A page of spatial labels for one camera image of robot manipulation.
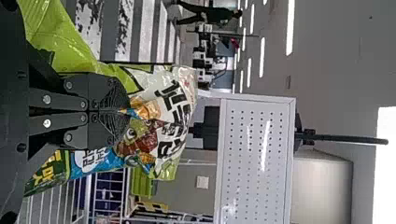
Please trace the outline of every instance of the white pegboard panel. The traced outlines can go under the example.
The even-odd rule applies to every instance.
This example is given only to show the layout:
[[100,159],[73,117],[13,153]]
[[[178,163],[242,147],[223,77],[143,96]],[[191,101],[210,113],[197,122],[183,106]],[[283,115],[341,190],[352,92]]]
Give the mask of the white pegboard panel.
[[294,101],[282,100],[223,100],[217,223],[289,222]]

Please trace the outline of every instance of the bolt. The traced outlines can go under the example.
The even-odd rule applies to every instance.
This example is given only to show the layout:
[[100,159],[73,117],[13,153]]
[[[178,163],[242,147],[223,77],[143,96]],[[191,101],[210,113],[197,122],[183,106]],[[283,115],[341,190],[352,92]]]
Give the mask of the bolt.
[[66,88],[71,90],[73,88],[73,83],[71,82],[66,82]]
[[110,137],[107,138],[107,143],[108,143],[110,146],[112,146],[112,145],[114,144],[114,140],[113,140],[113,137],[112,137],[112,136],[110,136]]
[[97,115],[92,115],[92,122],[96,123],[98,121],[98,116]]
[[50,127],[50,119],[46,119],[43,122],[44,127],[49,128]]
[[113,79],[113,78],[110,78],[110,79],[108,80],[107,84],[108,84],[109,87],[112,87],[112,86],[114,85],[114,79]]
[[27,146],[26,146],[26,144],[24,144],[24,143],[20,143],[20,144],[17,146],[17,151],[20,152],[20,153],[23,153],[24,151],[26,151],[26,149],[27,149]]
[[85,108],[85,106],[87,106],[87,104],[84,101],[81,102],[81,108]]
[[98,106],[99,106],[99,104],[95,100],[93,100],[92,101],[92,107],[93,108],[97,108]]
[[81,121],[85,122],[85,120],[87,120],[87,117],[85,117],[85,115],[81,115]]
[[24,78],[27,77],[26,73],[24,71],[18,71],[17,72],[17,77],[18,78]]
[[44,104],[49,105],[50,104],[50,96],[49,95],[43,96],[43,102],[44,102]]
[[65,138],[66,142],[71,142],[72,139],[73,139],[73,135],[72,135],[71,133],[68,133],[68,134],[66,135],[66,138]]

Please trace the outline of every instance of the plastic bag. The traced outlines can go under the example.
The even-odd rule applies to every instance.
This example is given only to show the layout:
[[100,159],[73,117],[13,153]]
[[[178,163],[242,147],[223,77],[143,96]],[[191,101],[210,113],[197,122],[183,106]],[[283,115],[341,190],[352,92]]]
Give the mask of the plastic bag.
[[59,150],[28,181],[25,196],[95,172],[141,165],[150,178],[172,180],[196,104],[194,70],[180,66],[97,62],[59,0],[18,0],[27,40],[50,52],[60,75],[117,77],[131,97],[130,129],[117,146]]

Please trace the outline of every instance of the person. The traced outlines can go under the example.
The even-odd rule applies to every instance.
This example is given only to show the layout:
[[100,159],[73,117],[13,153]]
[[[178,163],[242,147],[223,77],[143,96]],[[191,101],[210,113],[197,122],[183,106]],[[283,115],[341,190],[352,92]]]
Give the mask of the person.
[[242,10],[230,10],[225,7],[201,7],[188,4],[181,0],[173,0],[175,5],[180,5],[190,12],[195,13],[195,16],[178,20],[174,18],[175,25],[191,24],[198,21],[203,21],[208,24],[218,24],[223,26],[227,24],[232,18],[239,19],[242,16]]

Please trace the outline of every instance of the black metal rod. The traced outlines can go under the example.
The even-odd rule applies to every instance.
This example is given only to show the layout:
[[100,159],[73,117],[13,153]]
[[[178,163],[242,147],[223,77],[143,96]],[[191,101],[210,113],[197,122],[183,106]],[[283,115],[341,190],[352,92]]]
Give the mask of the black metal rod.
[[294,138],[298,140],[328,141],[328,142],[349,143],[355,145],[387,145],[389,143],[387,139],[381,139],[381,138],[331,135],[331,134],[295,133]]

